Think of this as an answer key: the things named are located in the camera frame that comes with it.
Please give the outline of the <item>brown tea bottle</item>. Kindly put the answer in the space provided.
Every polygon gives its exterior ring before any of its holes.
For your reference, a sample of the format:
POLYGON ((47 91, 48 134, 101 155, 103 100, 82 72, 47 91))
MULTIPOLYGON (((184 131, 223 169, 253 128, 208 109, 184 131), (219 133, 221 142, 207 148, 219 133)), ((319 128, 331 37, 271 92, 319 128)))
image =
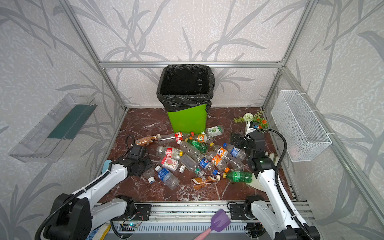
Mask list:
POLYGON ((157 134, 157 135, 154 135, 154 136, 147 136, 147 137, 143 137, 141 139, 135 140, 135 144, 139 145, 139 146, 145 147, 145 146, 148 146, 151 143, 157 141, 160 138, 161 138, 160 134, 157 134))

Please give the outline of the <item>red label clear bottle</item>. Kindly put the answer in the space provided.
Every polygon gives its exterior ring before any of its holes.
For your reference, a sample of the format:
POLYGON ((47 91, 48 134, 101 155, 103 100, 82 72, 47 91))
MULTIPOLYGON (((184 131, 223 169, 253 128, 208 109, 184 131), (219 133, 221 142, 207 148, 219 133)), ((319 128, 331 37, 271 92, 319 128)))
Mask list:
POLYGON ((156 149, 156 156, 169 157, 174 160, 179 160, 183 156, 183 154, 184 154, 183 151, 176 148, 172 148, 172 147, 159 146, 156 149))

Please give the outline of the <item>blue label water bottle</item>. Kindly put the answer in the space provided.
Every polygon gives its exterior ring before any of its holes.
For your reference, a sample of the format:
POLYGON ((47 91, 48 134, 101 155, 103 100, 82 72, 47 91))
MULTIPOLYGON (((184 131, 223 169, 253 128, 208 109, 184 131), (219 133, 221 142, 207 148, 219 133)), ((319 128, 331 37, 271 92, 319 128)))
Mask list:
POLYGON ((158 173, 158 178, 171 190, 175 190, 179 186, 180 180, 168 169, 162 168, 161 166, 156 166, 155 170, 158 173))

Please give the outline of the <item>green bottle orange cap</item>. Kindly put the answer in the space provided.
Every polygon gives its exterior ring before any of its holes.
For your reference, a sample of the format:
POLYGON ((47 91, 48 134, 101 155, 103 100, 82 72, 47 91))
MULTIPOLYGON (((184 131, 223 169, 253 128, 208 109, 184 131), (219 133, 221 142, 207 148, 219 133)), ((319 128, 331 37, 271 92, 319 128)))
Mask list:
POLYGON ((253 174, 250 172, 231 171, 228 173, 223 173, 224 179, 228 179, 235 183, 250 184, 253 181, 252 176, 253 174))

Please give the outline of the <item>green sprite bottle yellow cap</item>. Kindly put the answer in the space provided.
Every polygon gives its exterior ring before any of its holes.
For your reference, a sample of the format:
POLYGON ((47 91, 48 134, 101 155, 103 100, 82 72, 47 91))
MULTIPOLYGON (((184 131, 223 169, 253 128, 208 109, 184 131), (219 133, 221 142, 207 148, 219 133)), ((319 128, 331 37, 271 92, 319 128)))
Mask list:
POLYGON ((200 153, 205 154, 208 151, 208 146, 205 143, 200 143, 193 138, 187 138, 185 139, 185 142, 191 144, 192 146, 196 147, 200 153))

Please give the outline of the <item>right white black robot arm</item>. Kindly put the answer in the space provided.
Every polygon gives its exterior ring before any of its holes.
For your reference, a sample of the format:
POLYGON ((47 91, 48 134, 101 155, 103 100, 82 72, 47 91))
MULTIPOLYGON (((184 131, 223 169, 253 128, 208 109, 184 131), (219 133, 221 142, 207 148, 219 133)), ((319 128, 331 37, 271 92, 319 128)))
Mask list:
POLYGON ((291 201, 279 177, 287 141, 273 129, 247 130, 245 135, 248 165, 256 180, 266 192, 269 204, 262 197, 247 197, 245 214, 256 218, 273 240, 319 240, 321 235, 315 226, 309 226, 291 201), (283 152, 277 164, 265 155, 264 133, 278 135, 283 141, 283 152))

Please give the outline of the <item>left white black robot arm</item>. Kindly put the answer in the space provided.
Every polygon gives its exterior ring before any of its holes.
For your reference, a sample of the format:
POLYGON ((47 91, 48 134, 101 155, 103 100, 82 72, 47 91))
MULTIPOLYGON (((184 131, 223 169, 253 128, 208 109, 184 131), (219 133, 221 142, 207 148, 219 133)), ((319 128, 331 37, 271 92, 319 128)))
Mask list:
POLYGON ((92 182, 72 194, 59 195, 35 239, 85 240, 93 230, 116 217, 134 217, 138 210, 132 197, 120 195, 101 205, 98 201, 123 180, 140 177, 152 166, 147 148, 134 143, 92 182))

